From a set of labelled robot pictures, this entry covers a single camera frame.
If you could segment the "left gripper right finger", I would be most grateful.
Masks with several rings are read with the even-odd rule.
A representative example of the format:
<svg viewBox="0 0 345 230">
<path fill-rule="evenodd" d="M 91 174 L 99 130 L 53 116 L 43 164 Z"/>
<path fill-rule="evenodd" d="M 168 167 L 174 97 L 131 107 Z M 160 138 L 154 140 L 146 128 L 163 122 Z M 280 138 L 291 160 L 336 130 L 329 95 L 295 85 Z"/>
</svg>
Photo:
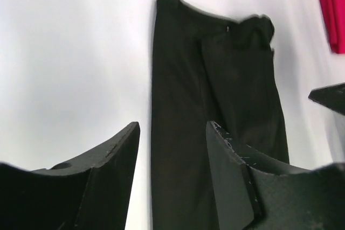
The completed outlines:
<svg viewBox="0 0 345 230">
<path fill-rule="evenodd" d="M 344 229 L 344 164 L 306 170 L 238 144 L 216 122 L 206 142 L 220 229 Z"/>
</svg>

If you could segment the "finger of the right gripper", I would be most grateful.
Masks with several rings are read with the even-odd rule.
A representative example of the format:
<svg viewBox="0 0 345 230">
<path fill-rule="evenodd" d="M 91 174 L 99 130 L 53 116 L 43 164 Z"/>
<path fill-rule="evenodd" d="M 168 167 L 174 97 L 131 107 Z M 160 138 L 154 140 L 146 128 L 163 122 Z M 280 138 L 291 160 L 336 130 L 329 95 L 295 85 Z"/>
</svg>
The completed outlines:
<svg viewBox="0 0 345 230">
<path fill-rule="evenodd" d="M 316 88 L 308 98 L 334 112 L 345 113 L 345 83 Z"/>
</svg>

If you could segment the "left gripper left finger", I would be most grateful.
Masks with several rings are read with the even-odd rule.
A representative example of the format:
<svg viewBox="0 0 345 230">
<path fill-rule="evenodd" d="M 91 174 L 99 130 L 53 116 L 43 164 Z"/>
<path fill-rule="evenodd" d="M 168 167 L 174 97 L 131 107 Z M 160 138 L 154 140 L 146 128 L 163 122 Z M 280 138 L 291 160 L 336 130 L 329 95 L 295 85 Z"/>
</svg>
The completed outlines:
<svg viewBox="0 0 345 230">
<path fill-rule="evenodd" d="M 140 126 L 50 169 L 1 164 L 1 229 L 124 229 Z"/>
</svg>

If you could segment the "black t shirt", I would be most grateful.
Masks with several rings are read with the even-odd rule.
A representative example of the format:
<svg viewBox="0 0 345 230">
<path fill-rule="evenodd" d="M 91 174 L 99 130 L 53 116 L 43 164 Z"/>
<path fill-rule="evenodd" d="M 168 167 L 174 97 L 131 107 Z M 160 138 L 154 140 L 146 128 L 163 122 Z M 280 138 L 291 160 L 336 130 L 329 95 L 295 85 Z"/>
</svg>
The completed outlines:
<svg viewBox="0 0 345 230">
<path fill-rule="evenodd" d="M 289 161 L 265 15 L 212 16 L 157 0 L 151 85 L 153 229 L 218 229 L 206 124 Z"/>
</svg>

